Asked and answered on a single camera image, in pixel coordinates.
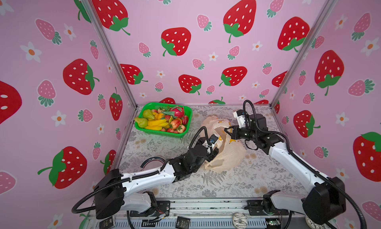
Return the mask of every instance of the wallpaper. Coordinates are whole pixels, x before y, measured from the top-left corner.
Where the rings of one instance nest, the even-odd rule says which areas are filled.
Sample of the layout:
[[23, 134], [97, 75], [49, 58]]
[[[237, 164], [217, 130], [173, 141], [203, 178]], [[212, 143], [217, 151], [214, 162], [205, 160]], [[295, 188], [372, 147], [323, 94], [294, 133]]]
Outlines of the wallpaper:
[[326, 0], [91, 1], [138, 104], [235, 104], [273, 99]]
[[[368, 228], [381, 227], [380, 13], [379, 0], [339, 0], [277, 115], [296, 153], [344, 181]], [[336, 220], [340, 228], [360, 228], [348, 202]]]
[[0, 23], [1, 227], [82, 229], [132, 108], [79, 0], [0, 0]]

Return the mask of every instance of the printed red strawberry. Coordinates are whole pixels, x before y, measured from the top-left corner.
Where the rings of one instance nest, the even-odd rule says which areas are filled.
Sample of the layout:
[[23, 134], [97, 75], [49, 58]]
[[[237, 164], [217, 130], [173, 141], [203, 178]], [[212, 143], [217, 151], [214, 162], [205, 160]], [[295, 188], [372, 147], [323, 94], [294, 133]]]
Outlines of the printed red strawberry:
[[54, 27], [49, 22], [37, 18], [35, 20], [37, 28], [46, 40], [51, 40], [53, 44], [60, 45], [62, 43], [61, 36], [58, 31], [54, 30]]
[[280, 11], [283, 7], [283, 3], [285, 0], [274, 0], [270, 3], [270, 9], [267, 10], [267, 17], [273, 18], [277, 12]]
[[323, 44], [323, 42], [324, 42], [324, 37], [323, 36], [318, 36], [312, 42], [311, 48], [312, 49], [317, 49], [317, 48], [319, 48]]
[[79, 179], [85, 173], [86, 168], [86, 158], [76, 148], [68, 146], [54, 156], [52, 167], [41, 169], [37, 174], [51, 169], [49, 181], [54, 187], [63, 189]]
[[295, 114], [294, 126], [304, 138], [311, 136], [314, 132], [314, 128], [320, 128], [320, 126], [315, 127], [315, 118], [312, 116], [311, 112], [307, 110]]
[[110, 172], [111, 166], [112, 166], [112, 163], [114, 163], [116, 154], [117, 152], [115, 150], [110, 150], [110, 152], [108, 152], [108, 154], [106, 155], [106, 158], [104, 158], [104, 163], [101, 160], [101, 164], [104, 164], [103, 166], [104, 175]]
[[19, 92], [11, 85], [0, 81], [0, 124], [15, 114], [21, 104]]
[[275, 112], [278, 114], [278, 112], [280, 110], [280, 103], [279, 103], [279, 101], [275, 104], [274, 109], [275, 109]]
[[370, 26], [370, 13], [365, 13], [362, 17], [357, 21], [355, 26], [353, 27], [352, 33], [352, 41], [360, 40], [361, 37], [365, 35], [364, 31], [366, 31]]
[[202, 61], [198, 60], [198, 59], [193, 59], [192, 64], [193, 64], [193, 67], [195, 67], [196, 69], [199, 69], [199, 70], [205, 68], [205, 65], [202, 63]]
[[268, 75], [268, 74], [271, 73], [272, 66], [271, 66], [270, 63], [266, 63], [266, 64], [264, 64], [264, 66], [263, 66], [262, 68], [263, 68], [262, 72], [263, 72], [264, 74]]
[[210, 22], [209, 17], [205, 15], [200, 14], [197, 16], [197, 24], [198, 27], [204, 29], [204, 31], [210, 31], [212, 29], [212, 22]]
[[54, 103], [54, 98], [56, 97], [56, 91], [53, 84], [44, 79], [37, 88], [37, 93], [40, 95], [38, 100], [41, 106], [50, 107]]
[[254, 104], [269, 104], [269, 100], [260, 100]]
[[162, 33], [162, 46], [170, 55], [183, 55], [189, 46], [191, 34], [185, 27], [171, 28]]
[[181, 89], [186, 93], [198, 92], [200, 95], [201, 80], [199, 78], [183, 74], [179, 77], [179, 84]]
[[286, 124], [288, 123], [288, 121], [289, 121], [288, 116], [284, 116], [284, 117], [282, 118], [282, 123], [283, 123], [284, 125], [286, 125]]
[[79, 111], [77, 116], [81, 122], [89, 122], [93, 119], [93, 114], [88, 109]]
[[360, 79], [349, 87], [348, 93], [350, 95], [360, 97], [364, 93], [368, 94], [373, 91], [375, 85], [376, 84], [373, 83], [373, 80], [366, 79], [364, 81]]
[[117, 121], [121, 115], [121, 110], [123, 108], [123, 102], [119, 94], [117, 94], [117, 88], [115, 87], [115, 93], [113, 93], [109, 100], [110, 110], [112, 118]]
[[103, 97], [103, 94], [98, 95], [98, 101], [99, 107], [101, 107], [102, 110], [106, 110], [106, 99]]
[[353, 154], [360, 174], [374, 182], [381, 181], [381, 135], [368, 132], [353, 142]]
[[117, 134], [117, 139], [120, 140], [121, 132], [120, 132], [119, 127], [115, 130], [115, 134]]
[[173, 98], [164, 98], [159, 103], [170, 103], [170, 104], [176, 104]]
[[299, 86], [302, 86], [304, 81], [306, 81], [306, 71], [303, 69], [299, 76]]
[[325, 96], [328, 94], [329, 86], [333, 86], [339, 81], [344, 73], [344, 63], [333, 51], [324, 52], [319, 60], [315, 71], [315, 83], [322, 89], [327, 88]]
[[270, 90], [269, 89], [265, 89], [261, 92], [260, 94], [260, 98], [264, 98], [267, 94], [269, 94]]
[[381, 221], [381, 205], [378, 205], [373, 201], [367, 201], [362, 204], [362, 208], [376, 221]]
[[313, 102], [314, 101], [314, 99], [315, 99], [315, 95], [314, 95], [314, 93], [307, 93], [305, 96], [304, 96], [304, 98], [303, 98], [303, 103], [304, 104], [310, 104], [311, 102]]
[[85, 8], [83, 7], [83, 4], [82, 4], [81, 0], [74, 0], [74, 3], [75, 3], [75, 5], [78, 7], [78, 9], [79, 9], [79, 12], [78, 12], [78, 20], [80, 21], [80, 19], [79, 19], [79, 14], [82, 13], [83, 18], [84, 18], [86, 21], [88, 21], [88, 22], [91, 23], [90, 18], [89, 18], [89, 16], [88, 16], [88, 14], [87, 14]]
[[221, 80], [223, 82], [220, 83], [219, 86], [221, 86], [221, 84], [225, 84], [226, 86], [235, 86], [242, 81], [246, 74], [247, 69], [243, 66], [227, 68], [222, 71]]
[[255, 0], [240, 0], [227, 11], [224, 16], [224, 27], [226, 33], [234, 37], [245, 35], [251, 30], [254, 23], [257, 3]]
[[209, 87], [207, 87], [206, 94], [207, 95], [212, 94], [215, 91], [215, 89], [216, 89], [216, 87], [214, 85], [210, 85]]
[[9, 172], [0, 170], [0, 195], [16, 186], [17, 179]]
[[272, 85], [279, 88], [281, 83], [283, 82], [283, 79], [285, 78], [286, 74], [287, 74], [287, 71], [275, 76], [275, 78], [273, 78], [271, 81]]
[[146, 44], [144, 44], [143, 42], [139, 43], [139, 51], [146, 58], [149, 58], [151, 56], [151, 52], [149, 51], [149, 47]]
[[127, 83], [140, 84], [141, 81], [148, 82], [143, 80], [143, 73], [138, 67], [131, 64], [120, 64], [120, 66], [123, 70], [124, 76], [127, 79]]
[[239, 46], [237, 45], [229, 50], [229, 54], [227, 55], [227, 58], [229, 60], [234, 60], [238, 54], [239, 54]]
[[328, 150], [324, 146], [323, 147], [318, 146], [314, 149], [314, 154], [320, 159], [327, 158]]
[[128, 26], [128, 13], [119, 0], [91, 1], [104, 27], [113, 31], [120, 31], [122, 29], [127, 35], [131, 35], [123, 29]]
[[96, 45], [96, 43], [95, 43], [94, 40], [91, 40], [91, 41], [90, 41], [90, 51], [91, 51], [91, 53], [93, 54], [94, 59], [97, 60], [98, 57], [99, 57], [99, 51], [98, 51], [98, 49], [97, 49], [97, 45]]
[[164, 85], [162, 82], [158, 82], [157, 84], [155, 84], [155, 90], [156, 92], [161, 92], [164, 88]]
[[63, 77], [65, 84], [75, 91], [89, 95], [95, 87], [93, 70], [83, 59], [77, 59], [64, 68]]
[[97, 141], [94, 144], [93, 159], [97, 160], [100, 154], [101, 154], [101, 144]]
[[284, 24], [279, 35], [278, 49], [286, 51], [294, 49], [298, 52], [295, 47], [303, 44], [309, 30], [309, 25], [303, 19], [297, 16], [291, 18]]
[[224, 97], [221, 97], [221, 100], [216, 99], [216, 100], [210, 101], [209, 104], [225, 104], [225, 102], [222, 102], [223, 98]]

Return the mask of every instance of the green plastic basket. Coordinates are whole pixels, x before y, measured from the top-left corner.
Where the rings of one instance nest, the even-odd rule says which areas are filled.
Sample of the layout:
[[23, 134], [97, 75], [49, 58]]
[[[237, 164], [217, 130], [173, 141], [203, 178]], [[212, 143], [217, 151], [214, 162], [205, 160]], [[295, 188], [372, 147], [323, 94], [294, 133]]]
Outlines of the green plastic basket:
[[[142, 111], [139, 113], [139, 118], [141, 118], [143, 116], [143, 112], [147, 109], [159, 109], [159, 108], [171, 108], [171, 107], [174, 107], [174, 106], [178, 106], [178, 105], [174, 105], [174, 104], [167, 104], [167, 103], [148, 103], [146, 104]], [[189, 130], [189, 125], [191, 124], [191, 120], [192, 120], [192, 115], [193, 115], [193, 111], [190, 107], [187, 107], [187, 106], [184, 106], [184, 112], [185, 112], [185, 115], [189, 117], [189, 121], [188, 121], [188, 124], [186, 125], [186, 130], [183, 132], [183, 133], [180, 133], [180, 134], [176, 134], [176, 133], [171, 133], [171, 132], [165, 132], [165, 131], [154, 131], [154, 130], [149, 130], [149, 129], [144, 129], [144, 128], [140, 128], [138, 126], [138, 123], [135, 122], [135, 127], [136, 129], [138, 129], [139, 131], [144, 131], [145, 133], [148, 133], [148, 134], [154, 134], [154, 135], [160, 135], [160, 136], [170, 136], [170, 137], [176, 137], [176, 138], [182, 138], [184, 137], [184, 135], [186, 133], [188, 133], [188, 130]]]

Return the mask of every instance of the pink wall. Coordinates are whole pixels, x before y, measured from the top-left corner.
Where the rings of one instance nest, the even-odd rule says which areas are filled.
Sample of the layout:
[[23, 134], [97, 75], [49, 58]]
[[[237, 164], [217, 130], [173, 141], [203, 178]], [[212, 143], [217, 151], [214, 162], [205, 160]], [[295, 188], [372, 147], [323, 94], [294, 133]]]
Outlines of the pink wall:
[[[2, 227], [79, 228], [84, 217], [72, 214], [71, 208], [104, 176], [100, 160], [104, 162], [110, 150], [118, 149], [120, 140], [116, 129], [120, 128], [123, 135], [132, 108], [128, 107], [128, 98], [114, 70], [107, 69], [109, 60], [94, 27], [82, 14], [78, 20], [79, 9], [74, 0], [1, 0], [1, 3]], [[36, 26], [36, 19], [51, 23], [54, 31], [47, 22], [38, 21]], [[45, 36], [38, 26], [42, 26]], [[54, 39], [61, 41], [59, 45], [52, 41], [54, 32], [60, 36]], [[90, 50], [91, 40], [97, 45], [98, 50], [92, 48], [96, 58]], [[83, 61], [64, 70], [77, 59]], [[82, 70], [86, 63], [93, 76], [100, 80], [95, 80], [93, 91], [91, 78], [86, 73], [88, 69]], [[43, 92], [37, 89], [41, 83]], [[115, 87], [123, 103], [118, 120], [113, 119], [109, 107]], [[105, 99], [102, 107], [98, 94], [103, 94]], [[77, 115], [85, 109], [92, 117], [85, 111], [81, 122]], [[104, 126], [102, 132], [97, 129], [100, 124]], [[96, 142], [100, 143], [101, 150], [94, 160]], [[50, 166], [54, 168], [37, 174]]]
[[[313, 25], [325, 2], [325, 0], [169, 0], [170, 3], [168, 0], [92, 1], [119, 63], [125, 64], [126, 71], [131, 67], [130, 70], [136, 75], [142, 72], [136, 79], [132, 72], [126, 73], [127, 80], [131, 84], [129, 87], [139, 104], [160, 101], [164, 98], [173, 98], [177, 103], [209, 103], [215, 99], [221, 100], [221, 97], [226, 103], [240, 103], [245, 98], [254, 102], [265, 100], [268, 103], [278, 90], [272, 83], [276, 84], [278, 77], [281, 77], [280, 79], [284, 77], [282, 73], [288, 70], [296, 55], [293, 49], [289, 51], [281, 49], [287, 46], [288, 38], [297, 37], [299, 40], [307, 35], [307, 26]], [[276, 15], [269, 18], [268, 10], [276, 11]], [[240, 25], [238, 31], [241, 33], [229, 26], [232, 23]], [[226, 32], [224, 24], [227, 24], [229, 33]], [[239, 36], [232, 36], [231, 43], [228, 42], [230, 33]], [[164, 46], [169, 49], [164, 57], [163, 52], [166, 49], [162, 46], [162, 37]], [[263, 70], [266, 63], [270, 63], [271, 66]], [[236, 74], [232, 74], [235, 69], [239, 73], [237, 77]], [[233, 79], [226, 80], [231, 86], [222, 83], [222, 74], [228, 77], [232, 74]], [[164, 87], [162, 91], [156, 90], [157, 83], [162, 83]], [[212, 94], [206, 93], [209, 86], [213, 86], [209, 88]]]
[[[278, 113], [295, 152], [317, 169], [345, 182], [346, 191], [363, 210], [368, 228], [381, 227], [381, 149], [378, 148], [381, 105], [377, 100], [381, 95], [380, 13], [379, 0], [340, 0], [318, 34], [324, 37], [323, 43], [318, 37], [318, 44], [308, 51], [306, 60], [288, 84], [287, 93], [280, 99]], [[362, 31], [364, 36], [353, 41], [352, 34], [359, 36], [357, 33]], [[300, 77], [303, 70], [305, 81]], [[331, 80], [322, 81], [327, 73]], [[329, 90], [325, 96], [326, 84]], [[311, 124], [306, 126], [310, 127], [308, 132], [301, 122], [307, 115], [313, 116], [315, 127], [321, 126], [314, 128], [312, 134]], [[347, 203], [347, 212], [337, 218], [337, 224], [340, 228], [360, 228], [350, 204]]]

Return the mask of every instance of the red strawberry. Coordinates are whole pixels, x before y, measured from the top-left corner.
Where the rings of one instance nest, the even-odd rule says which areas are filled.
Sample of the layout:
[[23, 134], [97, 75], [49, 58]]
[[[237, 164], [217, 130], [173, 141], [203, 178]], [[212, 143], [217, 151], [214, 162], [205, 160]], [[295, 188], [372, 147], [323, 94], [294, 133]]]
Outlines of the red strawberry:
[[139, 51], [146, 58], [149, 58], [151, 56], [151, 52], [149, 51], [149, 47], [146, 44], [144, 44], [143, 42], [139, 43]]
[[0, 170], [0, 195], [16, 186], [17, 179], [9, 172]]
[[263, 70], [262, 72], [266, 75], [270, 74], [271, 73], [271, 70], [272, 70], [272, 67], [271, 67], [271, 64], [270, 63], [266, 63], [264, 66], [263, 66]]
[[204, 31], [210, 31], [212, 29], [212, 22], [210, 22], [209, 17], [205, 15], [200, 14], [197, 16], [197, 24], [198, 27], [204, 29]]
[[214, 85], [210, 85], [209, 87], [207, 87], [207, 91], [206, 91], [206, 94], [207, 95], [210, 95], [212, 94], [214, 91], [215, 91], [215, 86]]
[[280, 33], [278, 49], [286, 51], [294, 49], [298, 52], [295, 47], [303, 44], [308, 32], [309, 25], [303, 19], [297, 16], [291, 18], [284, 24]]
[[357, 41], [363, 37], [364, 31], [366, 31], [370, 26], [370, 13], [365, 13], [362, 17], [357, 21], [355, 26], [353, 27], [352, 40]]
[[117, 152], [115, 150], [110, 150], [110, 152], [108, 152], [108, 154], [106, 155], [106, 158], [104, 159], [104, 163], [101, 160], [101, 163], [104, 164], [103, 166], [104, 175], [110, 172], [111, 166], [112, 166], [112, 163], [114, 163], [116, 154]]
[[325, 93], [325, 96], [327, 96], [329, 86], [335, 85], [343, 73], [343, 61], [333, 50], [328, 50], [321, 56], [317, 65], [315, 83], [322, 89], [327, 88]]
[[46, 40], [51, 40], [55, 45], [60, 45], [62, 43], [60, 34], [54, 30], [52, 24], [39, 18], [37, 18], [35, 22], [37, 28]]
[[121, 115], [121, 110], [123, 102], [119, 94], [117, 94], [117, 88], [115, 87], [115, 93], [113, 93], [109, 100], [110, 110], [112, 118], [117, 121]]
[[312, 42], [311, 48], [312, 49], [317, 49], [317, 48], [319, 48], [323, 44], [323, 42], [324, 42], [324, 37], [323, 36], [318, 36]]
[[284, 125], [286, 125], [286, 124], [288, 123], [288, 121], [289, 121], [288, 116], [284, 116], [284, 117], [282, 118], [282, 123], [283, 123]]
[[170, 104], [176, 104], [173, 98], [164, 98], [159, 103], [170, 103]]
[[127, 79], [127, 83], [140, 84], [141, 81], [148, 82], [143, 80], [143, 73], [138, 67], [131, 64], [120, 64], [120, 66]]
[[161, 92], [163, 90], [163, 88], [164, 88], [164, 86], [163, 86], [162, 82], [158, 82], [157, 84], [155, 84], [156, 92]]
[[283, 82], [283, 79], [285, 78], [287, 74], [287, 71], [277, 75], [275, 78], [272, 79], [271, 83], [272, 85], [274, 85], [275, 87], [280, 87], [280, 84]]
[[117, 134], [117, 139], [120, 140], [121, 132], [120, 132], [119, 127], [115, 130], [115, 134]]
[[298, 130], [299, 134], [304, 138], [307, 138], [312, 135], [314, 132], [315, 118], [312, 116], [310, 111], [304, 110], [298, 112], [294, 116], [294, 126]]
[[270, 90], [269, 89], [265, 89], [261, 92], [260, 94], [260, 98], [264, 98], [267, 94], [269, 94]]
[[86, 168], [87, 160], [81, 152], [72, 146], [67, 146], [54, 156], [52, 167], [41, 169], [37, 174], [51, 169], [49, 181], [56, 188], [63, 189], [79, 179]]
[[223, 82], [220, 83], [219, 86], [221, 86], [221, 84], [225, 84], [226, 86], [235, 86], [242, 81], [246, 74], [247, 69], [243, 66], [227, 68], [222, 71], [221, 80]]
[[313, 102], [315, 99], [315, 95], [314, 93], [307, 93], [304, 98], [303, 98], [303, 103], [304, 104], [310, 104], [311, 102]]
[[19, 92], [11, 85], [0, 81], [0, 124], [15, 114], [21, 104]]
[[119, 0], [91, 0], [102, 25], [113, 31], [122, 29], [127, 35], [131, 35], [123, 28], [128, 25], [128, 13]]
[[275, 104], [274, 109], [275, 109], [275, 112], [278, 114], [278, 112], [280, 110], [280, 103], [279, 103], [279, 101]]
[[97, 160], [100, 154], [101, 154], [101, 144], [97, 141], [94, 144], [93, 159]]
[[205, 68], [205, 65], [202, 63], [202, 61], [198, 60], [198, 59], [193, 59], [192, 64], [193, 64], [193, 67], [195, 67], [196, 69], [199, 69], [199, 70]]
[[81, 122], [89, 122], [93, 119], [93, 114], [87, 109], [79, 111], [77, 116]]
[[102, 110], [106, 109], [106, 99], [103, 98], [103, 94], [98, 95], [98, 101], [99, 101], [99, 107], [102, 108]]
[[239, 54], [239, 46], [237, 45], [229, 50], [229, 54], [227, 55], [227, 58], [229, 60], [234, 60], [238, 54]]
[[41, 106], [50, 107], [56, 97], [56, 91], [53, 87], [53, 84], [49, 80], [43, 80], [37, 88], [37, 93], [40, 95], [38, 100], [40, 101]]
[[350, 95], [360, 97], [364, 93], [368, 94], [371, 91], [373, 91], [374, 85], [376, 84], [373, 83], [373, 80], [366, 79], [365, 81], [363, 81], [360, 79], [349, 87], [348, 93]]
[[94, 59], [97, 60], [98, 57], [99, 57], [99, 51], [98, 51], [98, 49], [97, 49], [97, 45], [96, 45], [96, 43], [95, 43], [94, 40], [91, 40], [91, 41], [90, 41], [90, 51], [91, 51], [91, 53], [93, 54]]
[[162, 46], [170, 55], [183, 55], [189, 46], [191, 34], [185, 27], [171, 28], [162, 33]]
[[362, 208], [369, 216], [373, 217], [376, 221], [381, 221], [381, 205], [372, 201], [367, 201], [362, 204]]
[[223, 98], [224, 97], [221, 97], [221, 100], [216, 99], [216, 100], [210, 101], [209, 104], [225, 104], [225, 102], [222, 102]]
[[269, 100], [260, 100], [254, 104], [269, 104]]
[[314, 154], [315, 154], [318, 158], [323, 159], [323, 158], [328, 157], [328, 150], [327, 150], [327, 148], [325, 148], [324, 146], [323, 146], [323, 147], [318, 146], [318, 147], [316, 147], [316, 148], [314, 149]]
[[300, 72], [300, 76], [299, 76], [299, 86], [302, 86], [305, 80], [306, 80], [306, 71], [303, 69], [302, 72]]
[[83, 18], [84, 18], [86, 21], [88, 21], [88, 22], [91, 23], [90, 18], [89, 18], [89, 16], [88, 16], [88, 14], [86, 13], [85, 8], [83, 7], [83, 4], [82, 4], [81, 0], [74, 0], [74, 3], [75, 3], [75, 5], [78, 7], [78, 9], [79, 9], [79, 12], [78, 12], [78, 20], [80, 21], [80, 19], [79, 19], [79, 14], [82, 13]]
[[277, 12], [280, 11], [283, 7], [283, 3], [285, 0], [274, 0], [270, 3], [270, 9], [267, 10], [267, 17], [273, 18]]
[[89, 95], [94, 90], [94, 79], [99, 82], [99, 79], [93, 76], [93, 70], [83, 59], [74, 60], [66, 66], [63, 76], [67, 86], [83, 95]]
[[255, 0], [240, 0], [227, 11], [224, 16], [225, 31], [234, 37], [245, 35], [251, 30], [254, 23], [257, 3]]
[[184, 92], [198, 92], [198, 94], [200, 95], [199, 89], [201, 88], [201, 80], [199, 78], [183, 74], [179, 77], [179, 84]]
[[360, 174], [374, 182], [381, 181], [381, 135], [368, 132], [353, 142], [353, 153]]

